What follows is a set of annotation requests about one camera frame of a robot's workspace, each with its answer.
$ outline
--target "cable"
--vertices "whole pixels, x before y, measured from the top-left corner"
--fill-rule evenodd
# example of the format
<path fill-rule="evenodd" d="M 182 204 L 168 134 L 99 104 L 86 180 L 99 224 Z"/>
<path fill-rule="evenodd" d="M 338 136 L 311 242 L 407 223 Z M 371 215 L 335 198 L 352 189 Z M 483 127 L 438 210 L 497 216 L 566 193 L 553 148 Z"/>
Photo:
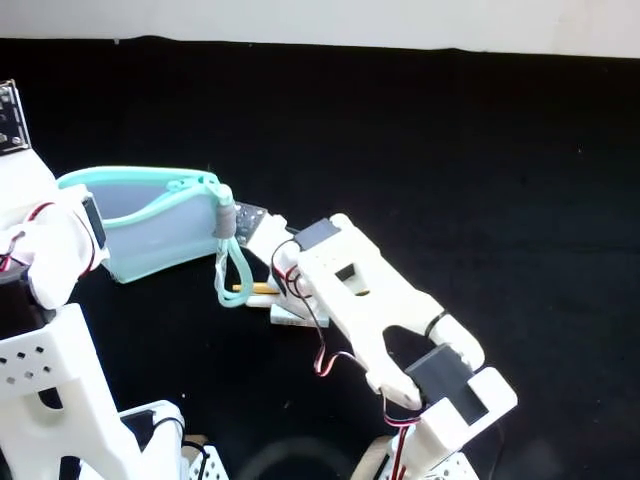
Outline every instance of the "cable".
<path fill-rule="evenodd" d="M 403 428 L 403 427 L 410 427 L 411 425 L 415 425 L 420 421 L 420 415 L 424 412 L 424 410 L 427 409 L 427 407 L 428 406 L 425 406 L 420 411 L 420 413 L 415 417 L 404 418 L 404 419 L 393 418 L 387 413 L 387 397 L 382 395 L 382 414 L 383 414 L 385 423 L 391 427 Z"/>
<path fill-rule="evenodd" d="M 6 272 L 7 270 L 9 270 L 9 267 L 11 266 L 11 261 L 13 260 L 14 262 L 17 262 L 18 264 L 21 264 L 22 266 L 24 266 L 24 263 L 16 260 L 15 258 L 13 258 L 11 256 L 11 254 L 13 253 L 13 251 L 16 248 L 16 244 L 18 243 L 18 240 L 20 240 L 22 237 L 24 237 L 26 234 L 24 233 L 24 231 L 20 231 L 17 234 L 15 234 L 10 242 L 9 242 L 9 247 L 7 248 L 7 251 L 5 253 L 3 253 L 2 255 L 0 255 L 0 257 L 2 257 L 2 260 L 0 260 L 0 272 Z"/>
<path fill-rule="evenodd" d="M 53 205 L 53 202 L 45 202 L 45 203 L 41 203 L 40 205 L 38 205 L 36 208 L 34 208 L 33 210 L 31 210 L 28 214 L 27 217 L 25 218 L 24 222 L 31 222 L 33 220 L 35 220 L 35 218 L 40 215 L 40 212 L 42 210 L 44 210 L 45 208 Z"/>
<path fill-rule="evenodd" d="M 391 473 L 391 480 L 400 480 L 404 476 L 404 472 L 400 473 L 400 457 L 402 457 L 402 448 L 404 447 L 404 439 L 407 436 L 408 427 L 400 428 L 398 432 L 398 449 L 396 450 L 395 459 L 393 460 L 393 471 Z"/>
<path fill-rule="evenodd" d="M 284 247 L 287 243 L 289 242 L 295 242 L 295 239 L 293 238 L 288 238 L 287 240 L 285 240 L 284 242 L 282 242 L 280 245 L 278 245 L 275 250 L 273 251 L 273 253 L 271 254 L 271 273 L 276 273 L 278 275 L 278 277 L 280 277 L 282 280 L 285 279 L 285 274 L 282 270 L 280 270 L 278 267 L 276 267 L 275 261 L 276 261 L 276 254 L 280 251 L 280 249 L 282 247 Z"/>
<path fill-rule="evenodd" d="M 493 464 L 491 465 L 491 469 L 489 470 L 489 475 L 487 475 L 487 480 L 493 480 L 493 477 L 496 474 L 496 470 L 498 469 L 498 465 L 500 464 L 500 460 L 502 460 L 502 454 L 504 453 L 505 434 L 504 434 L 504 429 L 502 428 L 502 424 L 500 422 L 496 422 L 496 429 L 498 431 L 498 436 L 500 438 L 500 444 L 498 445 L 496 458 L 493 460 Z"/>
<path fill-rule="evenodd" d="M 160 425 L 162 425 L 163 423 L 167 423 L 167 422 L 175 422 L 178 425 L 180 425 L 180 430 L 182 432 L 181 435 L 180 435 L 180 438 L 184 438 L 184 430 L 185 430 L 184 423 L 182 423 L 182 420 L 180 420 L 179 418 L 176 418 L 176 417 L 166 417 L 166 418 L 163 418 L 162 420 L 160 420 L 158 423 L 156 423 L 153 426 L 153 430 L 151 432 L 151 436 L 153 436 L 153 434 L 155 433 L 155 431 L 158 429 L 158 427 Z"/>
<path fill-rule="evenodd" d="M 202 455 L 202 462 L 200 463 L 200 472 L 198 472 L 198 480 L 202 480 L 203 477 L 204 477 L 204 469 L 207 466 L 207 460 L 210 457 L 209 452 L 207 452 L 205 450 L 205 448 L 202 445 L 200 445 L 199 443 L 190 442 L 189 440 L 183 440 L 182 441 L 182 446 L 183 447 L 195 448 Z"/>
<path fill-rule="evenodd" d="M 152 431 L 152 435 L 153 433 L 155 433 L 155 431 L 157 430 L 157 428 L 164 424 L 164 423 L 168 423 L 168 422 L 175 422 L 178 425 L 180 425 L 180 430 L 181 430 L 181 435 L 180 438 L 182 439 L 182 446 L 183 447 L 191 447 L 191 448 L 195 448 L 196 450 L 198 450 L 200 452 L 200 454 L 202 455 L 202 463 L 200 464 L 200 472 L 198 473 L 198 480 L 202 480 L 203 475 L 204 475 L 204 469 L 207 465 L 207 460 L 209 459 L 210 455 L 209 453 L 205 450 L 204 446 L 200 445 L 199 443 L 196 442 L 191 442 L 189 440 L 185 440 L 184 439 L 184 433 L 185 433 L 185 426 L 182 423 L 182 421 L 176 417 L 165 417 L 162 420 L 160 420 L 158 423 L 156 423 L 153 426 L 153 431 Z"/>

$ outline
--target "mint green bag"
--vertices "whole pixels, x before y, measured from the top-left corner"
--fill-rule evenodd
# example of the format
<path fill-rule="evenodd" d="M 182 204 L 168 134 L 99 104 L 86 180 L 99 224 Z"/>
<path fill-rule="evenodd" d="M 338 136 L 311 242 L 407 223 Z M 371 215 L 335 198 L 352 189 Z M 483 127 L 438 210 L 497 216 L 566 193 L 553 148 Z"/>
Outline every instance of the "mint green bag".
<path fill-rule="evenodd" d="M 94 195 L 102 215 L 111 254 L 103 265 L 116 281 L 132 282 L 215 253 L 215 287 L 220 303 L 235 307 L 246 302 L 253 278 L 237 240 L 229 233 L 233 195 L 214 174 L 177 168 L 104 166 L 58 179 L 60 188 L 78 184 L 86 185 Z M 227 256 L 240 274 L 240 292 L 224 287 Z"/>

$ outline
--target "black sensor module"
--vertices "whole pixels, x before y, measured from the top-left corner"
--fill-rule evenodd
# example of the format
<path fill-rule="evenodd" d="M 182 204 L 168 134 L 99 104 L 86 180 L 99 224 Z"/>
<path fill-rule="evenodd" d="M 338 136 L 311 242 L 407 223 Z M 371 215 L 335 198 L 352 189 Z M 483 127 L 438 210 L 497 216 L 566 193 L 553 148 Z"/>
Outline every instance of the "black sensor module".
<path fill-rule="evenodd" d="M 20 96 L 13 80 L 0 83 L 0 156 L 29 148 Z"/>

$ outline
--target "black wire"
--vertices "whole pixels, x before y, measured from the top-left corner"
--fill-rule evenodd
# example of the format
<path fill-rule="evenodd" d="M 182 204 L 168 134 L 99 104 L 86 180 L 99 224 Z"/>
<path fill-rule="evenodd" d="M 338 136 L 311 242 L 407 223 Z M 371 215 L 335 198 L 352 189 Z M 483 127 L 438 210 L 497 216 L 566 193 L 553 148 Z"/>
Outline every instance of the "black wire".
<path fill-rule="evenodd" d="M 198 480 L 202 480 L 202 478 L 204 477 L 204 469 L 207 466 L 207 460 L 210 457 L 209 453 L 199 443 L 190 442 L 189 440 L 183 440 L 182 446 L 195 448 L 202 455 L 202 463 L 200 463 L 200 471 L 198 472 Z"/>
<path fill-rule="evenodd" d="M 489 475 L 487 476 L 487 480 L 493 480 L 493 477 L 496 474 L 496 470 L 498 470 L 500 461 L 502 460 L 502 455 L 504 454 L 505 434 L 504 434 L 504 429 L 502 428 L 502 424 L 500 422 L 496 422 L 496 429 L 498 431 L 498 436 L 500 438 L 500 444 L 498 445 L 496 458 L 493 460 L 493 464 L 491 465 L 491 469 L 489 470 Z"/>
<path fill-rule="evenodd" d="M 325 353 L 326 353 L 326 348 L 327 348 L 327 342 L 324 339 L 324 333 L 322 333 L 322 327 L 320 326 L 320 322 L 318 321 L 318 317 L 316 317 L 316 314 L 313 313 L 313 309 L 311 308 L 311 305 L 309 305 L 309 302 L 307 301 L 307 297 L 304 297 L 302 295 L 300 295 L 300 289 L 298 288 L 298 280 L 300 280 L 300 275 L 298 275 L 296 277 L 296 279 L 293 282 L 293 287 L 295 288 L 296 292 L 298 293 L 298 298 L 300 298 L 300 300 L 302 300 L 302 303 L 304 303 L 304 306 L 307 307 L 307 310 L 309 310 L 309 314 L 311 315 L 311 318 L 313 319 L 313 323 L 316 326 L 316 331 L 318 332 L 318 337 L 320 337 L 320 348 L 325 348 Z"/>
<path fill-rule="evenodd" d="M 284 284 L 284 279 L 280 278 L 280 275 L 278 275 L 278 273 L 276 272 L 276 265 L 275 265 L 275 260 L 276 260 L 276 253 L 278 253 L 278 251 L 284 247 L 287 243 L 289 242 L 295 242 L 295 239 L 293 238 L 289 238 L 287 240 L 285 240 L 284 242 L 282 242 L 280 245 L 278 245 L 275 250 L 273 251 L 273 253 L 271 254 L 271 265 L 269 265 L 269 270 L 271 272 L 271 276 L 273 277 L 273 279 L 275 280 L 276 284 L 278 285 L 278 287 L 280 288 L 280 291 L 282 291 L 285 295 L 286 295 L 286 291 L 288 290 Z"/>
<path fill-rule="evenodd" d="M 182 434 L 180 435 L 180 439 L 184 439 L 184 423 L 182 423 L 182 420 L 176 418 L 176 417 L 166 417 L 163 418 L 162 420 L 160 420 L 158 423 L 156 423 L 153 426 L 153 430 L 151 432 L 151 436 L 153 436 L 153 434 L 155 433 L 156 429 L 162 425 L 163 423 L 167 423 L 167 422 L 176 422 L 178 425 L 180 425 L 180 430 L 182 431 Z"/>
<path fill-rule="evenodd" d="M 198 450 L 201 454 L 202 454 L 202 463 L 200 464 L 200 472 L 198 473 L 198 480 L 202 480 L 203 475 L 204 475 L 204 469 L 207 466 L 207 460 L 209 459 L 209 457 L 211 455 L 209 455 L 209 453 L 204 449 L 204 447 L 202 445 L 200 445 L 199 443 L 196 442 L 191 442 L 189 440 L 185 440 L 184 439 L 184 424 L 182 423 L 182 421 L 176 417 L 166 417 L 163 418 L 162 420 L 160 420 L 158 423 L 156 423 L 153 426 L 153 430 L 152 430 L 152 434 L 151 436 L 153 436 L 153 433 L 155 433 L 156 429 L 162 425 L 163 423 L 167 423 L 167 422 L 175 422 L 178 425 L 180 425 L 180 429 L 182 430 L 182 435 L 180 436 L 181 440 L 182 440 L 182 446 L 183 447 L 191 447 L 191 448 L 195 448 L 196 450 Z"/>

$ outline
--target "black fabric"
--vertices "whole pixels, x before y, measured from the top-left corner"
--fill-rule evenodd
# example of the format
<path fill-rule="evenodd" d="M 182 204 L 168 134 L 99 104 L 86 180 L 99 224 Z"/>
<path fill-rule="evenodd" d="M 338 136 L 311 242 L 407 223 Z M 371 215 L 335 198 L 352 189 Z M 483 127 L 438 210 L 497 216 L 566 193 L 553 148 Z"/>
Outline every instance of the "black fabric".
<path fill-rule="evenodd" d="M 58 175 L 211 169 L 294 227 L 347 213 L 517 391 L 497 480 L 637 478 L 637 61 L 158 39 L 0 48 Z M 300 436 L 354 465 L 390 432 L 357 367 L 315 377 L 315 332 L 219 307 L 213 277 L 203 259 L 131 285 L 81 281 L 120 408 L 176 402 L 231 474 Z M 335 330 L 328 341 L 348 346 Z M 423 354 L 407 345 L 394 356 Z M 497 446 L 491 430 L 466 449 L 481 478 Z"/>

